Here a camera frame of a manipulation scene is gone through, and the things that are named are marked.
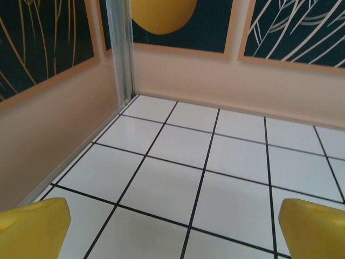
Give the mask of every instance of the framed artwork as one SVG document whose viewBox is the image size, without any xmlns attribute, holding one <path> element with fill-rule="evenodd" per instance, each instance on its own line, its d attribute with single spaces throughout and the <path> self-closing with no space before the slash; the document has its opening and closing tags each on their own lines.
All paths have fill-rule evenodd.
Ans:
<svg viewBox="0 0 345 259">
<path fill-rule="evenodd" d="M 237 0 L 132 0 L 135 46 L 228 58 Z"/>
<path fill-rule="evenodd" d="M 98 17 L 100 18 L 100 31 L 102 36 L 103 52 L 105 55 L 112 53 L 112 42 L 110 38 L 106 0 L 98 0 Z"/>
<path fill-rule="evenodd" d="M 345 72 L 345 1 L 251 0 L 239 60 Z"/>
<path fill-rule="evenodd" d="M 97 62 L 88 5 L 0 1 L 0 110 Z"/>
</svg>

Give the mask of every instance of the yellow ball graphic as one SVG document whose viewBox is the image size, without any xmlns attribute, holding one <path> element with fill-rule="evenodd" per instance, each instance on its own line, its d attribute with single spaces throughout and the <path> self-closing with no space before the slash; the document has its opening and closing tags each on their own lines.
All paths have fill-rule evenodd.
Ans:
<svg viewBox="0 0 345 259">
<path fill-rule="evenodd" d="M 146 31 L 164 35 L 182 28 L 197 0 L 132 0 L 132 19 Z"/>
</svg>

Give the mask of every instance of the peach wall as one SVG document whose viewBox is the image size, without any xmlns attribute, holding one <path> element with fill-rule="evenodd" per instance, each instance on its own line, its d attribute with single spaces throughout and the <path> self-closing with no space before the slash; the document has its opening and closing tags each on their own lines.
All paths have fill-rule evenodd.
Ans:
<svg viewBox="0 0 345 259">
<path fill-rule="evenodd" d="M 345 128 L 345 76 L 237 61 L 250 0 L 239 0 L 230 60 L 135 49 L 136 91 Z"/>
<path fill-rule="evenodd" d="M 0 211 L 19 204 L 118 107 L 112 57 L 0 114 Z"/>
</svg>

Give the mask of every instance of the tiled floor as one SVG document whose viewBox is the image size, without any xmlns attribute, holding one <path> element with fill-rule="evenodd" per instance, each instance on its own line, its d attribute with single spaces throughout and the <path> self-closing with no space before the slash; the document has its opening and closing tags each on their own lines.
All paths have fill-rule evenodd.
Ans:
<svg viewBox="0 0 345 259">
<path fill-rule="evenodd" d="M 43 192 L 60 259 L 289 258 L 285 198 L 345 209 L 345 132 L 138 96 Z"/>
</svg>

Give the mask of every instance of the dark green panel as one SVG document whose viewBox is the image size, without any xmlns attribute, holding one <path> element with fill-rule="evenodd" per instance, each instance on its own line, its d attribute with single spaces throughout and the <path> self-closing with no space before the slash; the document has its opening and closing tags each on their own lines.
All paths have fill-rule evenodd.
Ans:
<svg viewBox="0 0 345 259">
<path fill-rule="evenodd" d="M 256 1 L 245 56 L 345 68 L 345 1 L 267 3 Z"/>
<path fill-rule="evenodd" d="M 110 50 L 112 48 L 112 43 L 110 40 L 110 33 L 109 33 L 109 22 L 108 22 L 108 15 L 107 15 L 106 0 L 99 0 L 99 5 L 101 7 L 101 18 L 102 18 L 102 26 L 103 26 L 103 32 L 104 32 L 104 40 L 106 43 L 106 50 Z"/>
<path fill-rule="evenodd" d="M 154 35 L 133 21 L 134 42 L 223 53 L 232 0 L 198 0 L 194 13 L 181 29 Z"/>
<path fill-rule="evenodd" d="M 94 57 L 84 0 L 0 1 L 0 18 L 5 99 Z"/>
</svg>

